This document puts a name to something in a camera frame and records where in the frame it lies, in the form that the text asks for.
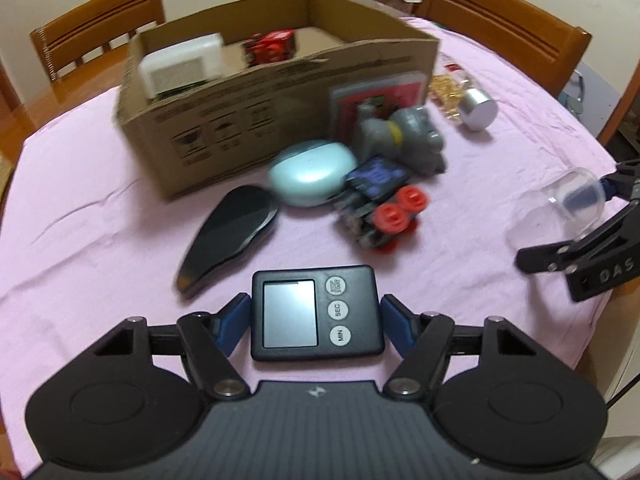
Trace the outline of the clear glass cup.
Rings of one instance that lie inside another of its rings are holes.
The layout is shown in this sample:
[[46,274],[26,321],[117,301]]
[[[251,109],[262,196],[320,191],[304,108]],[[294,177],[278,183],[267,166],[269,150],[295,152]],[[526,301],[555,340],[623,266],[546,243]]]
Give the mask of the clear glass cup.
[[585,168],[570,170],[518,198],[506,241],[517,252],[561,240],[579,240],[601,219],[605,203],[605,190],[598,177]]

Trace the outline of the black digital timer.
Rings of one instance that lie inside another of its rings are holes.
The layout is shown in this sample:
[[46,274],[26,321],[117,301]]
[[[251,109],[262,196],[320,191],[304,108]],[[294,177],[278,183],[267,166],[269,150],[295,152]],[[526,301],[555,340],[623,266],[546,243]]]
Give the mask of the black digital timer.
[[250,354],[259,362],[378,356],[385,349],[373,269],[258,271]]

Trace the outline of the black toy train red wheels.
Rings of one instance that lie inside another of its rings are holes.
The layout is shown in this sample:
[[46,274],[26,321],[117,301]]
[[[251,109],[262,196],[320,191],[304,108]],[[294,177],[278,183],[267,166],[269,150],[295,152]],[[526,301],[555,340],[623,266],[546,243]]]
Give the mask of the black toy train red wheels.
[[411,172],[381,155],[352,170],[334,210],[362,248],[391,252],[401,235],[413,232],[430,198],[410,182]]

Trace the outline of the mint green case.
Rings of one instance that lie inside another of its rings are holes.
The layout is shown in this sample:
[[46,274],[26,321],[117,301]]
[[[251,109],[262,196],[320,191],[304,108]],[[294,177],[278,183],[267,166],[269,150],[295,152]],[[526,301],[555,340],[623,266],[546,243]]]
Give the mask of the mint green case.
[[311,140],[286,148],[268,171],[272,192],[285,205],[310,208],[342,192],[346,176],[357,167],[352,151],[340,142]]

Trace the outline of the pill bottle silver cap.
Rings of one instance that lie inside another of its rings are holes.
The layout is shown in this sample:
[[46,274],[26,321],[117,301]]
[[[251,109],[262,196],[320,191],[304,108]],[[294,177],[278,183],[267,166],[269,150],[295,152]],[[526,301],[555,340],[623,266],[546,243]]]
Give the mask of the pill bottle silver cap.
[[442,114],[474,132],[485,130],[498,115],[498,103],[456,62],[436,65],[428,95]]

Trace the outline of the grey cartoon figurine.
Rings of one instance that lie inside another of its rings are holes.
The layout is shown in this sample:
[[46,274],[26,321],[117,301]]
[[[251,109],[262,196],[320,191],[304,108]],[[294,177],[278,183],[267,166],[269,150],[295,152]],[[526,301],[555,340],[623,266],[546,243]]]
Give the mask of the grey cartoon figurine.
[[352,152],[362,164],[374,156],[399,162],[422,177],[444,174],[445,140],[424,106],[398,108],[389,118],[376,116],[371,102],[357,107]]

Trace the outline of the pink card box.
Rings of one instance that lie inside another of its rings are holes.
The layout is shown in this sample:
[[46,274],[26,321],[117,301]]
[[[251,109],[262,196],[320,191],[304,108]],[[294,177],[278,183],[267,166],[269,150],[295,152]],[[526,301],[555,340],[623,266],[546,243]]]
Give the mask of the pink card box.
[[427,76],[407,72],[341,84],[330,89],[328,138],[349,144],[358,120],[358,107],[369,103],[375,118],[389,118],[395,110],[424,103]]

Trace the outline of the pink tablecloth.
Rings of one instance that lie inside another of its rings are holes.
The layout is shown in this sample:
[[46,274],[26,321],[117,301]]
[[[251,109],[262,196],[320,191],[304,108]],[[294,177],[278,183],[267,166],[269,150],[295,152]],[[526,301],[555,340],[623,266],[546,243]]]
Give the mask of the pink tablecloth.
[[614,160],[562,105],[494,52],[430,22],[413,26],[476,77],[497,101],[487,130],[458,129],[437,108],[447,171],[424,183],[431,203],[388,254],[359,248],[328,208],[283,209],[270,237],[189,302],[174,287],[206,216],[264,168],[166,202],[114,122],[108,90],[49,122],[24,147],[1,226],[1,411],[22,474],[40,459],[27,401],[47,379],[124,318],[171,324],[214,312],[250,289],[259,270],[346,266],[375,270],[381,294],[460,324],[502,315],[568,365],[582,356],[606,298],[576,304],[561,275],[515,269],[506,238],[521,195],[584,167]]

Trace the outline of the right wooden chair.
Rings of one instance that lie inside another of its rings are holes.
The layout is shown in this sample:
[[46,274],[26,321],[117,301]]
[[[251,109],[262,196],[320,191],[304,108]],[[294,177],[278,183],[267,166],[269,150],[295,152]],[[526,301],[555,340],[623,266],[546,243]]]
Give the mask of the right wooden chair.
[[555,98],[591,40],[525,0],[422,0],[413,14],[493,50]]

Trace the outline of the wooden chair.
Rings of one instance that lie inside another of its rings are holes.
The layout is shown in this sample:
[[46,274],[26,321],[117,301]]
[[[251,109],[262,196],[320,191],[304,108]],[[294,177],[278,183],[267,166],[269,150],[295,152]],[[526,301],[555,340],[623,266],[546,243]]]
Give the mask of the wooden chair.
[[555,98],[591,40],[525,0],[422,0],[413,14],[493,50]]
[[30,39],[49,80],[56,81],[60,70],[81,66],[91,51],[111,51],[113,40],[164,21],[163,0],[90,0],[34,29]]

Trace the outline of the cardboard box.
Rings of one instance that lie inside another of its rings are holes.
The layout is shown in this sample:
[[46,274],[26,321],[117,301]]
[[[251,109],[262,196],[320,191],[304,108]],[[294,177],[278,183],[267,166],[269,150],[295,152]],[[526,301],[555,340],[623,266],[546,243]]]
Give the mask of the cardboard box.
[[[288,61],[248,67],[242,43],[293,29]],[[218,32],[224,76],[149,100],[145,55]],[[115,120],[160,195],[173,198],[243,171],[290,145],[328,135],[330,89],[433,73],[438,40],[356,0],[238,0],[140,32],[128,44]]]

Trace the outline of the white plastic bottle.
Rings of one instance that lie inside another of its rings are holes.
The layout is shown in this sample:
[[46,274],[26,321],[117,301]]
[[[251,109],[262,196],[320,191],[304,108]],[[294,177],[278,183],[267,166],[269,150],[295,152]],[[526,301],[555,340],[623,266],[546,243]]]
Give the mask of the white plastic bottle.
[[224,40],[216,32],[145,55],[138,66],[145,96],[155,100],[174,91],[222,78],[223,46]]

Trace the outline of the left wooden chair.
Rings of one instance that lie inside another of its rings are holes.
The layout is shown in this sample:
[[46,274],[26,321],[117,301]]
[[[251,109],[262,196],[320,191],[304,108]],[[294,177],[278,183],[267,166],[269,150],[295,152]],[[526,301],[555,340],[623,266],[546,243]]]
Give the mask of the left wooden chair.
[[81,66],[91,51],[111,51],[113,40],[164,21],[163,0],[90,0],[34,29],[30,39],[49,80],[56,81],[60,70]]

